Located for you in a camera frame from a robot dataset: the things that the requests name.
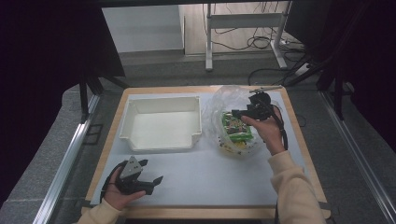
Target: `person's left hand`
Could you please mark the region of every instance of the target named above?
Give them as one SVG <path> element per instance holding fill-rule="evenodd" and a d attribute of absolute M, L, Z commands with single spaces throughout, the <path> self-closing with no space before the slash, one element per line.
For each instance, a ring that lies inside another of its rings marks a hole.
<path fill-rule="evenodd" d="M 146 195 L 145 191 L 139 191 L 130 195 L 121 194 L 120 190 L 117 189 L 116 182 L 117 175 L 120 172 L 120 167 L 114 172 L 114 174 L 110 177 L 110 182 L 107 186 L 105 200 L 111 206 L 113 206 L 117 210 L 122 210 L 128 203 L 131 201 L 137 200 Z"/>

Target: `hand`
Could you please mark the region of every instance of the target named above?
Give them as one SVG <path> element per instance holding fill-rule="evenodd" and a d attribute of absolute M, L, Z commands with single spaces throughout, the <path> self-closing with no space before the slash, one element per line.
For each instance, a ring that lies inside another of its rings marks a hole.
<path fill-rule="evenodd" d="M 110 177 L 110 182 L 107 186 L 105 200 L 111 206 L 113 206 L 117 210 L 122 210 L 129 202 L 137 200 L 143 196 L 145 196 L 145 191 L 139 191 L 130 195 L 121 194 L 120 190 L 117 189 L 116 182 L 117 175 L 120 172 L 120 167 L 114 172 L 114 174 Z"/>
<path fill-rule="evenodd" d="M 276 116 L 281 119 L 280 111 L 275 106 L 274 111 Z M 282 144 L 282 134 L 280 133 L 279 127 L 273 117 L 267 120 L 255 120 L 247 116 L 242 116 L 241 120 L 246 124 L 253 126 L 257 130 L 259 136 L 267 145 L 271 155 L 274 156 L 279 152 L 285 151 Z"/>

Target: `metal rail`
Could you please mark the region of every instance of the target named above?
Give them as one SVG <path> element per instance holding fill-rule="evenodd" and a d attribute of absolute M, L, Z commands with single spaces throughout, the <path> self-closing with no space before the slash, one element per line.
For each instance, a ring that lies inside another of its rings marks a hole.
<path fill-rule="evenodd" d="M 322 100 L 327 107 L 332 121 L 338 129 L 338 132 L 343 137 L 347 148 L 352 155 L 352 158 L 358 165 L 358 168 L 361 171 L 361 175 L 366 181 L 366 184 L 369 187 L 370 191 L 373 193 L 379 207 L 384 213 L 386 220 L 388 221 L 388 223 L 396 223 L 396 210 L 391 198 L 389 197 L 382 183 L 376 177 L 375 172 L 373 171 L 370 164 L 361 152 L 359 145 L 356 143 L 347 125 L 335 114 L 335 111 L 332 108 L 332 99 L 330 99 L 329 95 L 323 91 L 320 91 L 319 95 L 322 97 Z"/>
<path fill-rule="evenodd" d="M 81 148 L 85 133 L 88 131 L 88 127 L 90 126 L 90 123 L 92 121 L 92 113 L 96 108 L 99 98 L 100 97 L 97 95 L 94 95 L 91 98 L 89 103 L 89 116 L 85 123 L 78 125 L 72 141 L 70 142 L 70 145 L 66 150 L 66 153 L 64 154 L 64 159 L 62 160 L 61 165 L 59 166 L 59 169 L 52 180 L 49 191 L 47 192 L 47 195 L 44 198 L 44 201 L 41 204 L 41 207 L 38 210 L 37 215 L 35 216 L 35 221 L 33 223 L 48 223 L 48 221 L 50 220 L 50 216 L 55 208 L 56 202 L 59 199 L 59 195 L 64 188 L 64 183 L 66 182 L 66 179 L 70 173 L 79 149 Z"/>

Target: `person's right hand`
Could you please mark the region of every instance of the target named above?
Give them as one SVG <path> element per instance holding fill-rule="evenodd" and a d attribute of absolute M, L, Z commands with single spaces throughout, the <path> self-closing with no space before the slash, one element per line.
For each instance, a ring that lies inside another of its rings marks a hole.
<path fill-rule="evenodd" d="M 275 114 L 279 119 L 282 119 L 280 116 L 280 111 L 274 106 Z M 275 155 L 279 152 L 285 151 L 285 148 L 282 144 L 282 134 L 280 133 L 279 127 L 276 124 L 276 121 L 273 117 L 270 117 L 267 120 L 255 120 L 247 116 L 242 116 L 242 121 L 246 124 L 253 126 L 259 136 L 267 145 L 268 150 L 271 152 L 271 155 Z"/>

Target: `wooden frame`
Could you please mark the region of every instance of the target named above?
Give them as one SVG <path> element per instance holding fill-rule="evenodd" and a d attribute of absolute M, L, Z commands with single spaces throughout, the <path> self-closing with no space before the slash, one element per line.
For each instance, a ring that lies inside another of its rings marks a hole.
<path fill-rule="evenodd" d="M 111 147 L 114 142 L 114 137 L 118 126 L 120 124 L 120 119 L 125 106 L 125 102 L 130 94 L 150 94 L 150 93 L 190 93 L 190 92 L 215 92 L 221 86 L 203 86 L 203 87 L 160 87 L 160 88 L 130 88 L 126 89 L 121 96 L 119 107 L 116 111 L 116 115 L 111 124 L 110 131 L 107 136 L 107 140 L 102 151 L 102 155 L 99 159 L 96 171 L 93 175 L 90 188 L 87 192 L 86 201 L 91 201 L 93 193 L 96 186 L 102 176 L 102 172 L 105 169 L 107 157 L 110 153 Z M 257 86 L 246 86 L 249 89 L 258 89 Z M 323 189 L 318 180 L 318 175 L 315 170 L 314 164 L 309 155 L 308 148 L 306 147 L 303 134 L 300 130 L 297 118 L 295 117 L 294 110 L 291 106 L 289 96 L 286 89 L 278 89 L 282 95 L 286 110 L 288 111 L 290 122 L 294 133 L 296 135 L 302 156 L 304 158 L 306 169 L 308 170 L 310 180 L 314 187 L 315 193 L 317 195 L 318 201 L 321 203 L 326 203 L 326 197 L 324 195 Z M 83 207 L 81 212 L 85 212 L 90 209 L 90 207 Z M 325 218 L 330 217 L 331 211 L 327 209 L 322 209 Z M 161 219 L 267 219 L 274 218 L 275 216 L 275 206 L 243 206 L 243 207 L 213 207 L 213 206 L 130 206 L 127 207 L 123 213 L 123 216 L 129 218 L 161 218 Z"/>

